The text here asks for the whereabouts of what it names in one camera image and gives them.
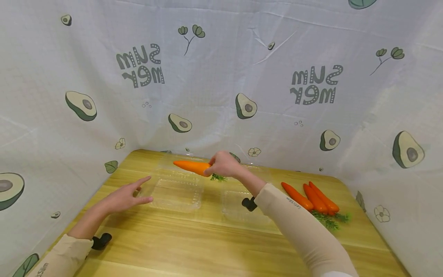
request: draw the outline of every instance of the white backdrop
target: white backdrop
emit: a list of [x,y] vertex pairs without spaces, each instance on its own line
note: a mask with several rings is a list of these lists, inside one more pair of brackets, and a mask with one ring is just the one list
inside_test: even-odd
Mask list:
[[441,11],[438,0],[4,3],[0,173],[14,174],[0,175],[1,276],[41,256],[139,148],[225,149],[336,176],[413,276],[438,276]]

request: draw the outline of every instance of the plant sprig print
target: plant sprig print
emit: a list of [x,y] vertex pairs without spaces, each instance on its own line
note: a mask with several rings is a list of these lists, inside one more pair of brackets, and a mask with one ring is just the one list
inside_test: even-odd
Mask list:
[[188,33],[188,27],[182,26],[182,27],[179,28],[179,34],[181,34],[186,39],[186,41],[188,42],[188,46],[186,47],[185,55],[188,52],[189,45],[191,44],[191,41],[195,37],[198,37],[198,38],[202,39],[206,35],[205,32],[203,31],[202,27],[200,27],[200,26],[198,26],[196,24],[192,25],[192,32],[194,33],[194,36],[191,39],[187,39],[187,37],[185,37],[185,35]]
[[384,49],[384,48],[381,48],[380,50],[378,50],[377,52],[375,52],[375,55],[376,55],[376,56],[378,57],[378,59],[380,60],[380,64],[377,66],[377,68],[374,70],[374,72],[371,73],[371,75],[374,74],[375,71],[377,71],[377,69],[378,69],[378,68],[379,68],[384,62],[386,62],[387,60],[389,60],[389,59],[391,59],[391,58],[394,59],[394,60],[401,60],[401,59],[404,58],[403,49],[398,48],[398,47],[394,47],[394,48],[391,50],[391,56],[390,56],[389,58],[385,59],[384,61],[382,61],[382,60],[381,60],[381,57],[384,56],[384,55],[386,54],[386,52],[388,52],[388,50],[386,50],[386,49]]

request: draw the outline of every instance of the arm sleeve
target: arm sleeve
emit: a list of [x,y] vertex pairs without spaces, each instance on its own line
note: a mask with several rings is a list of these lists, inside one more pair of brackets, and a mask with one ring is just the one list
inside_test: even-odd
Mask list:
[[254,202],[275,222],[314,277],[333,271],[358,277],[340,242],[307,210],[275,186],[267,183]]
[[28,277],[72,277],[83,264],[93,241],[64,235]]

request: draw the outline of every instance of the orange carrot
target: orange carrot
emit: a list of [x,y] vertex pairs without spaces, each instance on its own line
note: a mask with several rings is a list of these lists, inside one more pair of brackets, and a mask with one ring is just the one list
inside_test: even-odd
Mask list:
[[[204,171],[211,167],[211,165],[208,163],[193,162],[190,160],[176,160],[174,161],[174,165],[178,166],[181,169],[199,174],[201,176],[205,176],[203,174]],[[226,177],[214,173],[212,174],[211,180],[215,179],[219,181],[226,181]]]
[[284,190],[289,194],[292,200],[296,201],[299,205],[305,208],[308,211],[311,211],[314,208],[314,205],[306,199],[303,195],[301,195],[298,191],[296,191],[293,187],[285,182],[281,182],[281,186]]
[[309,186],[314,190],[315,194],[323,201],[323,203],[326,204],[329,215],[335,215],[335,213],[338,213],[340,208],[327,198],[318,187],[316,187],[311,181],[309,181]]
[[315,191],[310,186],[303,184],[303,190],[305,191],[309,201],[311,201],[314,205],[314,210],[322,214],[328,213],[328,208],[326,207],[325,203],[323,203],[323,201],[317,196]]

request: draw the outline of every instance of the plastic food tray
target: plastic food tray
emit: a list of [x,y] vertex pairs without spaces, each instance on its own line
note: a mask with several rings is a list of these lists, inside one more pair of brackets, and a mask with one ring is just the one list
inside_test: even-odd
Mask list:
[[149,181],[152,185],[144,187],[140,196],[154,197],[150,207],[191,213],[202,204],[202,177],[175,166],[175,160],[204,161],[190,156],[164,155],[152,173]]
[[[265,182],[271,182],[270,174],[267,169],[257,166],[243,165],[249,171],[260,177]],[[234,222],[243,222],[251,225],[267,225],[271,219],[264,215],[260,208],[257,207],[252,212],[242,206],[241,202],[244,198],[251,199],[252,194],[237,180],[229,178],[223,183],[223,192],[221,194],[222,213],[225,217]]]

